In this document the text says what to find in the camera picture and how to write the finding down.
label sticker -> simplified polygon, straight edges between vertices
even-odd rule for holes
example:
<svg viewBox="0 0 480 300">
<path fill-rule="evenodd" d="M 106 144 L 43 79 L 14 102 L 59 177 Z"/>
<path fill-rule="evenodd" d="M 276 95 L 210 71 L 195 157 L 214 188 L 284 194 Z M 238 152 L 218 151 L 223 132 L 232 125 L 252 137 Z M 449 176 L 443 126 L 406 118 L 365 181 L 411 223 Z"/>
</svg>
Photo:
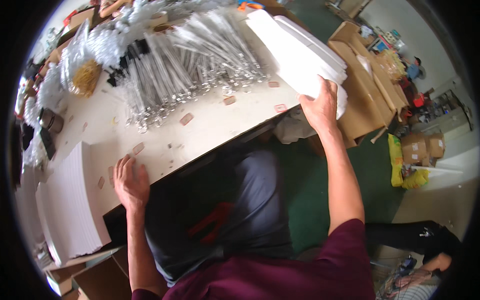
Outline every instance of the label sticker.
<svg viewBox="0 0 480 300">
<path fill-rule="evenodd" d="M 145 149 L 145 146 L 144 146 L 144 143 L 141 142 L 140 144 L 138 144 L 137 146 L 133 147 L 133 154 L 137 155 L 139 154 L 142 150 Z"/>
<path fill-rule="evenodd" d="M 230 104 L 233 104 L 237 102 L 237 99 L 235 98 L 235 96 L 231 96 L 231 97 L 227 97 L 225 99 L 223 99 L 223 103 L 225 103 L 225 105 L 230 105 Z"/>
<path fill-rule="evenodd" d="M 270 81 L 268 83 L 268 86 L 269 87 L 280 87 L 280 84 L 278 83 L 278 81 Z"/>
<path fill-rule="evenodd" d="M 276 112 L 287 111 L 287 106 L 285 104 L 279 104 L 274 106 Z"/>
<path fill-rule="evenodd" d="M 185 126 L 193 119 L 193 115 L 191 113 L 186 114 L 183 118 L 180 119 L 180 123 Z"/>
<path fill-rule="evenodd" d="M 98 187 L 99 187 L 100 189 L 102 189 L 104 183 L 105 183 L 105 179 L 104 179 L 103 176 L 102 176 L 102 177 L 100 177 L 100 180 L 98 180 Z"/>
</svg>

white wall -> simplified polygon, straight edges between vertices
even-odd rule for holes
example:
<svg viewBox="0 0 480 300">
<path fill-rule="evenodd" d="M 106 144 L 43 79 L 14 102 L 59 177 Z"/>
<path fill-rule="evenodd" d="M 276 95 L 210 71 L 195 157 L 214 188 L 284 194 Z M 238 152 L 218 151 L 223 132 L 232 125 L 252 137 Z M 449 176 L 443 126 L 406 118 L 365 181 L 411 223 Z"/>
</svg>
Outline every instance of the white wall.
<svg viewBox="0 0 480 300">
<path fill-rule="evenodd" d="M 421 59 L 427 77 L 414 80 L 419 92 L 437 88 L 456 75 L 436 35 L 406 0 L 372 0 L 360 13 L 371 26 L 384 31 L 395 29 L 408 47 L 406 57 Z"/>
</svg>

green floor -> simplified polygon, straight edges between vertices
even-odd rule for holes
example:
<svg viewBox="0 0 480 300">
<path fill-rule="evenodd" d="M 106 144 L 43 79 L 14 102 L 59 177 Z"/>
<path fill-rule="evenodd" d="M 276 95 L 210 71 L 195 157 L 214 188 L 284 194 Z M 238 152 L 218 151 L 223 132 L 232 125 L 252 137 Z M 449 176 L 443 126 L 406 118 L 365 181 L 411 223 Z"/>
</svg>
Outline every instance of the green floor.
<svg viewBox="0 0 480 300">
<path fill-rule="evenodd" d="M 323 2 L 319 2 L 322 1 L 295 0 L 287 7 L 317 38 L 325 42 L 342 20 L 331 13 Z M 360 184 L 367 222 L 391 222 L 404 191 L 390 185 L 387 135 L 371 144 L 370 139 L 374 135 L 375 132 L 367 136 L 359 147 L 349 149 L 348 156 Z M 283 145 L 272 137 L 268 144 L 260 147 L 271 150 L 279 159 L 295 252 L 318 245 L 326 239 L 329 225 L 326 159 L 314 154 L 307 140 Z M 183 216 L 184 220 L 188 220 L 188 226 L 208 214 L 218 201 L 229 201 L 235 192 L 230 180 L 215 175 L 208 166 L 186 180 L 197 195 L 196 201 L 190 201 L 189 209 L 197 217 L 192 218 L 191 214 Z"/>
</svg>

hand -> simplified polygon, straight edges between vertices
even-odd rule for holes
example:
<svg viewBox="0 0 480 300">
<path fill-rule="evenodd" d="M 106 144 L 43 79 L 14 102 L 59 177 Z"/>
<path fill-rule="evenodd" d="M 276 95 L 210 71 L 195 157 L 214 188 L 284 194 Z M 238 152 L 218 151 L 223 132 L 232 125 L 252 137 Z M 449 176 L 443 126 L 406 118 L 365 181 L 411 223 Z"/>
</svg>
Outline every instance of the hand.
<svg viewBox="0 0 480 300">
<path fill-rule="evenodd" d="M 135 177 L 134 163 L 135 158 L 127 154 L 118 160 L 113 169 L 115 192 L 127 213 L 143 212 L 150 195 L 150 183 L 145 165 L 140 166 Z"/>
<path fill-rule="evenodd" d="M 320 93 L 316 99 L 297 94 L 310 126 L 317 131 L 336 128 L 336 83 L 318 75 Z"/>
</svg>

white table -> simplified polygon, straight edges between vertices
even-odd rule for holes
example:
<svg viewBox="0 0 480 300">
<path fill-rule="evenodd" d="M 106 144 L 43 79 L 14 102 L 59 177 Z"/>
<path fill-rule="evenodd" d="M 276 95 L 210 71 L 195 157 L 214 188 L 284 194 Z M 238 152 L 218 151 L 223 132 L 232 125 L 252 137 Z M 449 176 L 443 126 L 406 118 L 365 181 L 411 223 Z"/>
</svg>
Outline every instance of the white table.
<svg viewBox="0 0 480 300">
<path fill-rule="evenodd" d="M 245 19 L 245 14 L 234 12 L 238 20 Z M 270 88 L 267 82 L 257 83 L 250 94 L 235 92 L 236 103 L 228 106 L 223 102 L 221 89 L 214 88 L 198 97 L 196 102 L 181 104 L 164 119 L 160 128 L 153 125 L 147 133 L 140 134 L 135 125 L 125 127 L 126 106 L 115 98 L 117 91 L 106 83 L 108 75 L 103 72 L 90 98 L 69 96 L 65 124 L 55 139 L 57 152 L 48 164 L 48 172 L 52 172 L 80 141 L 91 144 L 94 181 L 98 182 L 100 177 L 105 179 L 97 197 L 101 213 L 106 214 L 120 204 L 109 183 L 108 167 L 115 166 L 126 153 L 132 155 L 132 149 L 139 143 L 143 142 L 145 148 L 135 155 L 137 163 L 146 165 L 150 183 L 154 183 L 276 117 L 279 114 L 276 105 L 284 104 L 287 109 L 296 106 L 296 92 L 275 74 L 270 52 L 244 22 L 240 23 L 240 28 L 261 64 L 268 64 L 270 81 L 279 82 L 280 87 Z M 187 113 L 194 118 L 182 126 L 179 121 Z"/>
</svg>

